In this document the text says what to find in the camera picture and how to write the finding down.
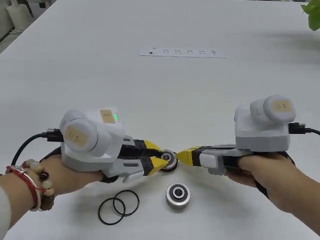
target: black cable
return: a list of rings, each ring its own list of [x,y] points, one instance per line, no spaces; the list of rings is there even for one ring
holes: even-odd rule
[[[320,131],[312,129],[312,128],[306,128],[307,133],[314,133],[320,135]]]
[[[13,160],[11,162],[11,166],[15,166],[16,163],[17,163],[17,160],[20,156],[20,154],[22,153],[22,151],[26,148],[26,146],[31,143],[33,140],[35,139],[39,139],[39,138],[45,138],[46,137],[46,133],[43,132],[43,133],[38,133],[30,138],[28,138],[22,145],[21,147],[19,147],[18,151],[16,152],[16,154],[14,155],[13,157]]]

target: ball bearing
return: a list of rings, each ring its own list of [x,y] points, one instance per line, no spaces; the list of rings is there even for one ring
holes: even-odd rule
[[[170,150],[163,150],[161,158],[165,161],[168,161],[167,166],[161,169],[162,172],[172,172],[178,166],[178,160],[176,158],[176,153]]]
[[[165,191],[165,199],[170,207],[183,209],[191,199],[191,192],[185,184],[170,184]]]

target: black rubber o-ring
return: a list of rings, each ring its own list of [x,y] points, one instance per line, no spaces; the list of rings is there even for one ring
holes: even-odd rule
[[[123,206],[123,213],[116,211],[118,214],[121,215],[121,218],[120,218],[118,221],[111,222],[111,223],[104,221],[104,220],[102,219],[101,215],[100,215],[101,208],[103,207],[103,205],[104,205],[106,202],[108,202],[108,201],[110,201],[110,200],[113,200],[113,206],[115,205],[115,200],[118,200],[118,201],[122,204],[122,206]],[[108,226],[112,226],[112,225],[116,225],[116,224],[120,223],[121,220],[124,219],[125,214],[126,214],[126,205],[125,205],[125,203],[124,203],[121,199],[116,198],[116,197],[110,197],[110,198],[104,200],[104,201],[100,204],[99,209],[98,209],[98,217],[99,217],[99,220],[100,220],[103,224],[108,225]]]
[[[117,208],[116,208],[116,205],[115,205],[115,199],[118,199],[117,196],[118,196],[119,194],[122,194],[122,193],[125,193],[125,192],[134,194],[135,197],[136,197],[136,200],[137,200],[136,208],[135,208],[132,212],[130,212],[130,213],[125,213],[125,212],[124,212],[124,213],[121,213],[121,212],[119,212],[119,211],[117,210]],[[118,192],[118,193],[114,196],[114,200],[113,200],[113,203],[112,203],[112,204],[113,204],[113,209],[115,210],[115,212],[116,212],[117,214],[120,214],[120,215],[122,215],[123,217],[129,217],[129,216],[131,216],[132,214],[134,214],[134,213],[138,210],[139,205],[140,205],[140,199],[139,199],[138,194],[136,194],[134,191],[132,191],[132,190],[123,190],[123,191]]]

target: red string bracelet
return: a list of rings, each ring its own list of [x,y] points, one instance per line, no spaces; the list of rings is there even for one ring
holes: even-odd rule
[[[32,182],[32,179],[25,174],[24,171],[20,171],[16,169],[16,167],[14,168],[12,166],[7,166],[6,169],[7,169],[7,172],[13,173],[17,177],[19,177],[22,181],[25,182],[33,198],[34,207],[32,208],[32,210],[35,210],[35,209],[38,210],[41,204],[39,203],[39,200],[41,201],[39,191],[43,192],[43,189],[38,188],[36,184]]]

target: power outlet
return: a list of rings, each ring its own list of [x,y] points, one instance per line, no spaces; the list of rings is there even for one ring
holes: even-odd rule
[[[167,48],[152,47],[144,48],[139,52],[140,56],[155,57],[183,57],[183,58],[217,58],[225,59],[226,56],[222,51],[206,49],[206,48]]]

